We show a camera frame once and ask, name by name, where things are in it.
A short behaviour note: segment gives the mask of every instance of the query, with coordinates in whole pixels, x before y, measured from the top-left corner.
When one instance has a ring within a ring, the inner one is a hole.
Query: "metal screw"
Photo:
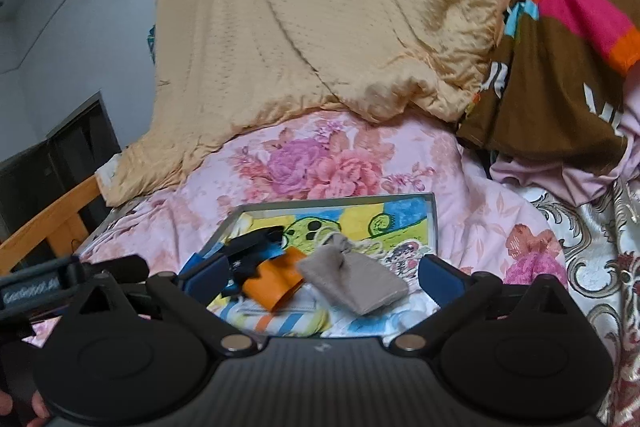
[[[227,351],[245,351],[254,345],[254,341],[246,335],[227,335],[220,341],[220,345]]]
[[[413,335],[412,333],[407,333],[406,335],[400,335],[396,338],[396,346],[398,346],[403,351],[418,351],[427,345],[427,341],[424,340],[420,335]]]

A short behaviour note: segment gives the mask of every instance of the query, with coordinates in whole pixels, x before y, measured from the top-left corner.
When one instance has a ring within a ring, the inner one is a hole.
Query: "yellow comforter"
[[[456,120],[495,0],[158,0],[149,132],[100,176],[108,204],[180,182],[240,133],[316,108]]]

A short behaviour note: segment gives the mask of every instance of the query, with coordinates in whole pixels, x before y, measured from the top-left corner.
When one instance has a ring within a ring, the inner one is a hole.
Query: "colorful striped blanket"
[[[625,153],[623,83],[640,59],[640,0],[502,0],[489,75],[458,137],[596,173]]]

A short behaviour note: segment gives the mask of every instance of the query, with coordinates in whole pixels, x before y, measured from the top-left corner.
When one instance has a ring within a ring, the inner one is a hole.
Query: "pink fabric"
[[[536,262],[530,274],[542,267],[566,281],[542,214],[487,179],[443,124],[416,114],[372,126],[348,112],[316,112],[238,137],[183,184],[159,190],[120,219],[82,257],[137,253],[152,273],[178,271],[238,204],[423,191],[435,193],[438,254],[454,266],[504,277],[536,252],[546,264]],[[38,341],[50,327],[38,328]]]
[[[618,39],[634,27],[608,0],[540,0],[540,16],[553,17],[606,60]]]
[[[588,203],[604,194],[612,182],[621,178],[632,180],[640,175],[640,64],[636,64],[626,78],[625,110],[619,129],[627,139],[625,155],[608,174],[596,176],[562,162],[536,162],[523,158],[510,160],[499,155],[491,167],[492,178],[500,183],[509,181],[520,185],[538,185],[573,206]]]

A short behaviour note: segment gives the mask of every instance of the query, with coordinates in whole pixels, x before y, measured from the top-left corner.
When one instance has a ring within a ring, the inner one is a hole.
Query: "hand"
[[[49,411],[44,405],[44,400],[40,393],[36,391],[31,398],[31,407],[37,418],[31,420],[26,427],[42,427],[49,419]],[[0,416],[8,415],[14,408],[14,399],[7,393],[0,391]]]

